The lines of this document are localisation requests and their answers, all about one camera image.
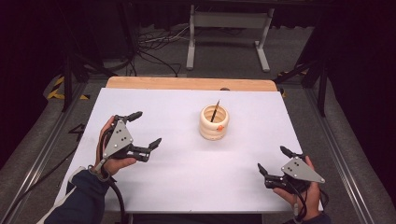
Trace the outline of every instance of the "hand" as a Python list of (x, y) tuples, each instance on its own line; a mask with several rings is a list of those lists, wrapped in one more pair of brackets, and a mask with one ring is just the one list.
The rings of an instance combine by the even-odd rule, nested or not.
[[(114, 120), (114, 116), (112, 116), (107, 121), (107, 123), (105, 124), (105, 126), (102, 128), (102, 130), (100, 132), (98, 146), (96, 147), (96, 163), (92, 169), (94, 169), (100, 162), (100, 155), (103, 154), (102, 148), (105, 148), (106, 139), (105, 139), (104, 145), (102, 147), (100, 146), (100, 140), (102, 139), (102, 135), (104, 134), (104, 132), (109, 127), (111, 127), (111, 123), (113, 122), (113, 120)], [(110, 175), (114, 175), (119, 171), (119, 169), (127, 167), (129, 165), (132, 165), (134, 163), (136, 163), (135, 158), (125, 158), (123, 160), (110, 159), (103, 166), (104, 166), (105, 170), (107, 170), (110, 173)]]
[[(314, 165), (312, 164), (312, 161), (309, 159), (308, 156), (305, 157), (306, 164), (314, 169)], [(294, 204), (296, 203), (296, 196), (293, 194), (289, 194), (287, 191), (279, 188), (274, 189), (274, 193), (279, 195), (281, 198), (283, 198), (286, 202), (290, 203), (291, 208), (294, 207)], [(303, 198), (307, 194), (306, 197), (306, 216), (303, 218), (304, 221), (307, 221), (308, 219), (311, 219), (313, 217), (317, 217), (320, 215), (320, 212), (318, 210), (319, 207), (319, 199), (320, 199), (320, 190), (317, 182), (311, 182), (311, 185), (309, 189), (306, 192), (303, 192), (301, 195), (303, 195)], [(303, 207), (303, 204), (301, 203), (300, 199), (297, 197), (298, 201), (298, 207), (299, 207), (299, 212)]]

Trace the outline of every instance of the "dark blue sleeve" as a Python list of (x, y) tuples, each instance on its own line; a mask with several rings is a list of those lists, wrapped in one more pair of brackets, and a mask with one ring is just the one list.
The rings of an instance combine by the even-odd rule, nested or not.
[(303, 224), (332, 224), (332, 220), (329, 216), (322, 213), (320, 216), (313, 217), (307, 221), (304, 221)]
[(100, 223), (107, 190), (107, 183), (81, 170), (70, 178), (66, 196), (38, 223)]

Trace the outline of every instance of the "orange mark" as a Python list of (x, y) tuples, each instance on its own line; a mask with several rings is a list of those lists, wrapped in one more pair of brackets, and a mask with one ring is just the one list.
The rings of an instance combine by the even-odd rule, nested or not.
[(223, 130), (223, 128), (224, 127), (222, 125), (219, 125), (219, 127), (217, 128), (218, 132), (221, 132)]

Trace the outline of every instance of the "white tabletop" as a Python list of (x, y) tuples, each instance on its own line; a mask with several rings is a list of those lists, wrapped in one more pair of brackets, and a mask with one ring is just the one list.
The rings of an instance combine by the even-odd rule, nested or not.
[[(230, 114), (223, 139), (199, 134), (199, 113), (218, 100)], [(127, 212), (265, 213), (290, 206), (264, 186), (259, 162), (271, 175), (290, 159), (279, 147), (301, 153), (282, 97), (277, 91), (172, 91), (101, 89), (66, 181), (79, 166), (94, 163), (99, 132), (112, 115), (143, 116), (127, 124), (134, 145), (162, 138), (148, 162), (120, 170), (114, 178)], [(106, 210), (120, 211), (113, 190)]]

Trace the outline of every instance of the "pen holder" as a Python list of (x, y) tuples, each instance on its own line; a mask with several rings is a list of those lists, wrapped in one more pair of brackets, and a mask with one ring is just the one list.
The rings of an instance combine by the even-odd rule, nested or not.
[(208, 140), (221, 139), (226, 134), (228, 122), (230, 121), (227, 110), (219, 105), (216, 116), (211, 122), (215, 108), (215, 105), (208, 105), (202, 109), (200, 114), (199, 132), (203, 138)]

